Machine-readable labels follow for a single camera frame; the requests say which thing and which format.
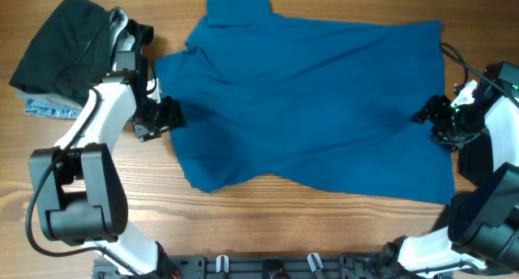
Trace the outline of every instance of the blue cloth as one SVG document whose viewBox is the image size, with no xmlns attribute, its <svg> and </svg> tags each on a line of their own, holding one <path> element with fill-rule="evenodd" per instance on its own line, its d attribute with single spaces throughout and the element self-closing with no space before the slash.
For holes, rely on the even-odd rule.
<svg viewBox="0 0 519 279">
<path fill-rule="evenodd" d="M 32 116 L 49 118 L 78 118 L 79 113 L 71 108 L 50 105 L 28 99 L 25 101 L 24 112 Z"/>
<path fill-rule="evenodd" d="M 450 203 L 450 155 L 429 141 L 430 125 L 409 121 L 444 94 L 439 21 L 286 18 L 268 0 L 207 5 L 186 50 L 155 62 L 186 117 L 171 138 L 193 187 L 273 173 L 321 190 Z"/>
</svg>

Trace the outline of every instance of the wooden table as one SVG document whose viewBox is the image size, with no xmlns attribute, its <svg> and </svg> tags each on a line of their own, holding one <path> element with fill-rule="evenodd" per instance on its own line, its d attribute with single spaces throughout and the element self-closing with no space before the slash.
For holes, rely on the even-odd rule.
<svg viewBox="0 0 519 279">
<path fill-rule="evenodd" d="M 90 277 L 95 254 L 52 259 L 27 243 L 24 218 L 32 186 L 28 157 L 61 137 L 72 121 L 29 117 L 7 83 L 29 41 L 62 0 L 0 0 L 0 277 Z M 184 48 L 205 13 L 205 0 L 92 0 L 105 9 L 121 6 L 155 27 L 145 50 L 150 58 Z M 378 24 L 441 19 L 443 39 L 482 70 L 503 59 L 519 63 L 519 0 L 271 0 L 274 12 L 312 19 Z M 446 92 L 462 69 L 446 61 Z M 271 175 L 208 194 L 190 187 L 169 136 L 141 144 L 131 128 L 114 151 L 126 190 L 130 219 L 170 255 L 305 255 L 318 251 L 378 251 L 387 241 L 426 234 L 442 206 L 313 190 Z M 454 173 L 457 189 L 473 190 Z M 37 222 L 36 237 L 46 242 Z"/>
</svg>

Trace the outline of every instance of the brown background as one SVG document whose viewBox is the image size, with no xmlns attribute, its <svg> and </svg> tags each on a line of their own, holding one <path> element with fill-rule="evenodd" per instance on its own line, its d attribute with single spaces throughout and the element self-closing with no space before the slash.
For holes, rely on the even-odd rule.
<svg viewBox="0 0 519 279">
<path fill-rule="evenodd" d="M 86 278 L 97 257 L 47 258 L 33 251 L 24 236 L 32 193 L 28 157 L 36 148 L 52 146 L 72 122 L 24 115 L 24 102 L 15 99 L 15 90 L 7 83 L 29 41 L 61 1 L 0 0 L 1 278 Z M 145 51 L 150 58 L 183 49 L 205 13 L 205 0 L 92 1 L 105 9 L 121 6 L 131 18 L 154 26 L 156 39 Z M 441 19 L 443 40 L 479 70 L 503 59 L 519 63 L 519 0 L 271 1 L 276 13 L 311 19 L 378 24 Z M 462 69 L 447 61 L 445 74 L 446 92 L 452 96 Z M 140 144 L 129 126 L 114 151 L 114 161 L 129 199 L 130 219 L 171 255 L 378 251 L 400 235 L 426 234 L 442 210 L 435 204 L 316 191 L 269 175 L 203 193 L 183 177 L 169 136 Z M 454 175 L 459 191 L 473 189 Z M 46 242 L 36 222 L 34 226 L 45 247 L 65 249 L 61 243 Z"/>
</svg>

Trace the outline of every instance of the blue fabric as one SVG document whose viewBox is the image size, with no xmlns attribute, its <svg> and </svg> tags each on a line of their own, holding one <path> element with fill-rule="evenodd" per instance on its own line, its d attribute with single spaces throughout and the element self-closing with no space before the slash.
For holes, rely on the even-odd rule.
<svg viewBox="0 0 519 279">
<path fill-rule="evenodd" d="M 186 50 L 155 62 L 186 117 L 171 138 L 193 187 L 273 173 L 450 203 L 450 155 L 429 141 L 430 125 L 409 121 L 444 93 L 439 21 L 339 23 L 273 14 L 268 0 L 207 4 Z"/>
<path fill-rule="evenodd" d="M 79 113 L 71 108 L 50 105 L 28 99 L 25 101 L 24 112 L 32 116 L 49 118 L 78 118 Z"/>
</svg>

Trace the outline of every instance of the blue garment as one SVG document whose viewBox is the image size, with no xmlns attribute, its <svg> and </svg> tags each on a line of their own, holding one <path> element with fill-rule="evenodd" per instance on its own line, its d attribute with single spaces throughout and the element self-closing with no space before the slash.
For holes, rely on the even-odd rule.
<svg viewBox="0 0 519 279">
<path fill-rule="evenodd" d="M 444 93 L 439 21 L 286 18 L 268 0 L 207 5 L 186 50 L 155 62 L 186 117 L 171 138 L 193 187 L 273 173 L 321 190 L 450 203 L 450 156 L 429 141 L 430 125 L 409 121 Z"/>
<path fill-rule="evenodd" d="M 25 101 L 24 112 L 32 116 L 49 118 L 78 118 L 79 113 L 71 108 L 51 105 L 28 99 Z"/>
</svg>

